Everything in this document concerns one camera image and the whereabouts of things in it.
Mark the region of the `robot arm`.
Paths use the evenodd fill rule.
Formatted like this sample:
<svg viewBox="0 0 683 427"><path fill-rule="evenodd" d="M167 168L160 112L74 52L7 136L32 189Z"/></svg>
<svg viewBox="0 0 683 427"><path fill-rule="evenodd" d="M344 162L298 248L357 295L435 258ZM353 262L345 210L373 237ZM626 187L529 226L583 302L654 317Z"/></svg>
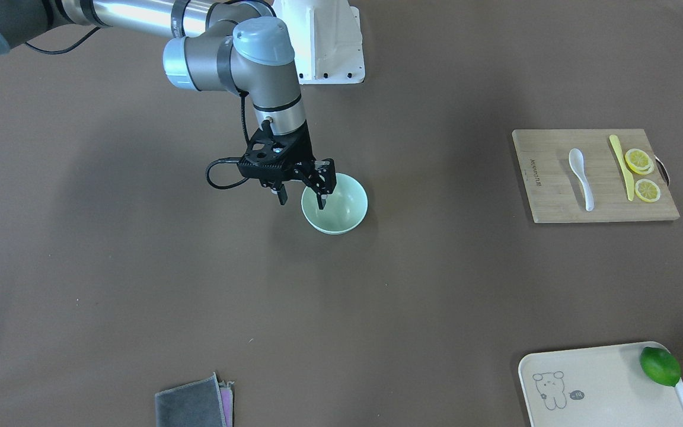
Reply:
<svg viewBox="0 0 683 427"><path fill-rule="evenodd" d="M318 160L286 24L263 1L0 1L0 56L57 27L127 28L168 39L162 64L178 88L250 97L258 129L235 164L284 205L285 183L300 181L325 208L336 186L331 158Z"/></svg>

